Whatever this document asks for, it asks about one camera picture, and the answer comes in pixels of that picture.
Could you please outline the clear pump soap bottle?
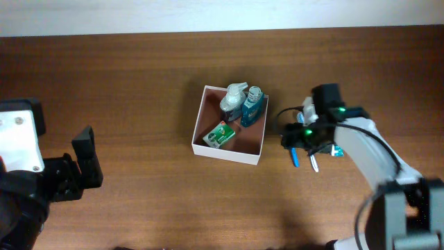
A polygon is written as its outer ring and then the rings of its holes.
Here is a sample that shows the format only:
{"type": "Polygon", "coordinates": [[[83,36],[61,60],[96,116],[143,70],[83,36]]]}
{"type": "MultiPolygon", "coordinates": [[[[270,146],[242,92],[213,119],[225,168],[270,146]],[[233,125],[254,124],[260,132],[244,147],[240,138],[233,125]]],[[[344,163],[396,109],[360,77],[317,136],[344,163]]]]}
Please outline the clear pump soap bottle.
{"type": "Polygon", "coordinates": [[[228,86],[227,93],[220,102],[223,121],[232,122],[242,115],[241,109],[246,100],[244,90],[247,87],[247,82],[232,83],[228,86]]]}

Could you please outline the green Dettol soap box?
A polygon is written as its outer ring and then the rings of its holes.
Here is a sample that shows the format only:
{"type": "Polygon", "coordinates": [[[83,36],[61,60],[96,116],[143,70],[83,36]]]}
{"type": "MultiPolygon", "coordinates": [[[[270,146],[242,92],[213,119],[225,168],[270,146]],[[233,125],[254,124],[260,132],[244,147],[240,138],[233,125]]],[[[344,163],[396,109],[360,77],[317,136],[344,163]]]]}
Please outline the green Dettol soap box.
{"type": "Polygon", "coordinates": [[[207,146],[219,149],[226,142],[231,140],[235,134],[235,131],[226,122],[221,121],[203,137],[203,141],[207,146]]]}

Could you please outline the blue disposable razor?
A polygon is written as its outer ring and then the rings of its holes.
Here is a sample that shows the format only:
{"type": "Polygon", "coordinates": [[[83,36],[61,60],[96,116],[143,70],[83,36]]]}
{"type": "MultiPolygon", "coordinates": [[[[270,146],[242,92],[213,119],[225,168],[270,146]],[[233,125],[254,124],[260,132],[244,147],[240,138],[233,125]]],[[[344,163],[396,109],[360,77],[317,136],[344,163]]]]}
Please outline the blue disposable razor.
{"type": "Polygon", "coordinates": [[[292,159],[294,167],[299,167],[300,163],[299,163],[296,148],[291,148],[290,153],[291,153],[291,159],[292,159]]]}

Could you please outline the blue Listerine mouthwash bottle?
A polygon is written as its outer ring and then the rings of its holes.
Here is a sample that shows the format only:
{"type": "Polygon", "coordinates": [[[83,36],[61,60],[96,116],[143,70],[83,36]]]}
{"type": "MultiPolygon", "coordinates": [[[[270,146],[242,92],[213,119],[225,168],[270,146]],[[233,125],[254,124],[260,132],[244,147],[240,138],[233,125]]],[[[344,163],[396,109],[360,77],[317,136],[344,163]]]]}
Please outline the blue Listerine mouthwash bottle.
{"type": "Polygon", "coordinates": [[[253,125],[259,119],[263,100],[264,93],[262,90],[257,86],[252,86],[242,106],[241,125],[244,128],[253,125]]]}

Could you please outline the blue white toothbrush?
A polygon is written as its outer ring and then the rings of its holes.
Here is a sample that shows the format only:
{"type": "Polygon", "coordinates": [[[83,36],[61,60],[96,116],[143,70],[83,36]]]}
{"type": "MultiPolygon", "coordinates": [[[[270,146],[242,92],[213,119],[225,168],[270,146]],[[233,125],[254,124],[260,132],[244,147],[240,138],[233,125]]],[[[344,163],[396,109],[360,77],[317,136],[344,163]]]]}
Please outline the blue white toothbrush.
{"type": "MultiPolygon", "coordinates": [[[[300,122],[300,123],[302,123],[302,124],[304,123],[304,115],[303,115],[302,112],[299,112],[299,113],[296,115],[296,118],[297,118],[297,121],[298,121],[298,122],[300,122]]],[[[317,161],[316,161],[315,155],[310,155],[309,159],[310,159],[310,163],[311,163],[311,167],[312,167],[312,169],[313,169],[316,173],[318,173],[318,172],[319,172],[319,168],[318,168],[318,163],[317,163],[317,161]]]]}

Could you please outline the green white toothpaste tube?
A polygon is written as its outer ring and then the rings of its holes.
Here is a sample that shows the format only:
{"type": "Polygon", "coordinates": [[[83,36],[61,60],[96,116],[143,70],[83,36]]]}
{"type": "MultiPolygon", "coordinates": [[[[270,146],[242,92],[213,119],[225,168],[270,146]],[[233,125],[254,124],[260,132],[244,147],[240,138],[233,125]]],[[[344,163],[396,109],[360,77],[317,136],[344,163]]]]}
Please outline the green white toothpaste tube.
{"type": "Polygon", "coordinates": [[[332,145],[330,154],[334,157],[344,157],[343,149],[336,144],[332,145]]]}

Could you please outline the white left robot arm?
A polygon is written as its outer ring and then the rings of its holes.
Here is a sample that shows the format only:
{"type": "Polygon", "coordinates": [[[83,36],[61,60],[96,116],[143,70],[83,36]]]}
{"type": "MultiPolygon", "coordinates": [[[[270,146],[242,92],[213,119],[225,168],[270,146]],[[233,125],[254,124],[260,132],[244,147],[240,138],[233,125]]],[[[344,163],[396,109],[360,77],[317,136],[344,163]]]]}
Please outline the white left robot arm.
{"type": "Polygon", "coordinates": [[[85,190],[102,186],[93,128],[86,126],[71,144],[76,160],[68,153],[45,158],[41,172],[8,171],[1,160],[2,249],[32,249],[52,203],[79,200],[85,190]]]}

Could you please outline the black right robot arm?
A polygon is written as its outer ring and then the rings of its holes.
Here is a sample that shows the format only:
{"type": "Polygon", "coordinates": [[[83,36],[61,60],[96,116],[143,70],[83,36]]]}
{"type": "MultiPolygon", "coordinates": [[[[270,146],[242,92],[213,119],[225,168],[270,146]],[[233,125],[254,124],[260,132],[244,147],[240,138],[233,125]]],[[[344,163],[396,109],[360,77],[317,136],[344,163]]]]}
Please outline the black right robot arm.
{"type": "Polygon", "coordinates": [[[274,124],[285,149],[309,156],[330,145],[347,153],[372,194],[361,203],[354,235],[326,249],[442,249],[443,181],[425,178],[394,152],[362,107],[348,107],[336,83],[311,90],[296,110],[303,122],[274,124]]]}

